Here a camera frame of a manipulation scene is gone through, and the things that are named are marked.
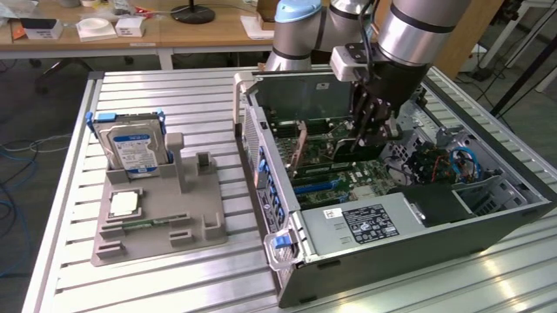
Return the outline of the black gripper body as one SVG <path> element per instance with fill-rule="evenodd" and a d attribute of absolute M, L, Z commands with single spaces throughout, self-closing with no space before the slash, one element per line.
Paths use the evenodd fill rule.
<path fill-rule="evenodd" d="M 366 90 L 390 104 L 404 104 L 421 85 L 429 65 L 408 66 L 394 61 L 376 62 L 372 67 Z"/>

